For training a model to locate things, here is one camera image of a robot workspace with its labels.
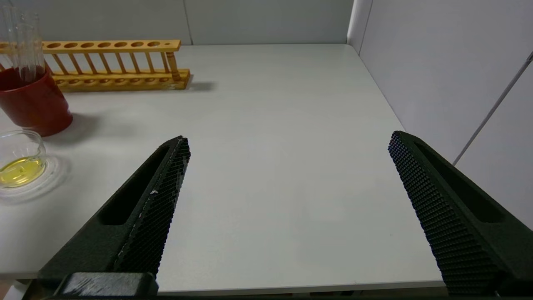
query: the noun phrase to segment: wooden test tube rack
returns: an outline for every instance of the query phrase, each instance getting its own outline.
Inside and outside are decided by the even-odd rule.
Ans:
[[[178,69],[174,52],[180,49],[180,40],[148,41],[45,41],[43,52],[51,54],[61,72],[52,76],[63,92],[92,91],[138,91],[138,90],[183,90],[189,82],[190,70]],[[149,69],[140,69],[136,52],[144,53]],[[155,69],[150,53],[158,52],[164,69]],[[104,69],[96,69],[90,54],[97,53]],[[109,67],[109,57],[113,53],[120,70]],[[134,69],[124,67],[121,53],[128,53]],[[68,70],[58,54],[67,54],[74,66]],[[81,69],[74,54],[83,54],[90,69]]]

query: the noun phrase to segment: gray wall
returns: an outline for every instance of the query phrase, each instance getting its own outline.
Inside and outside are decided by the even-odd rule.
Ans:
[[[348,44],[359,54],[372,8],[372,0],[354,0],[352,18],[348,28]]]
[[[346,43],[353,0],[185,0],[195,45]]]
[[[533,230],[532,83],[530,65],[457,167]]]
[[[404,128],[454,161],[533,50],[530,0],[374,0],[360,56]]]
[[[45,40],[345,43],[353,0],[11,0]]]
[[[44,40],[179,39],[190,45],[183,0],[11,0],[39,14]]]

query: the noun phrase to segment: red beaker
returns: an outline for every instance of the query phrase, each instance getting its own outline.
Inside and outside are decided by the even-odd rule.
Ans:
[[[72,114],[50,70],[22,86],[13,68],[0,72],[0,107],[16,125],[42,137],[60,132],[72,123]]]

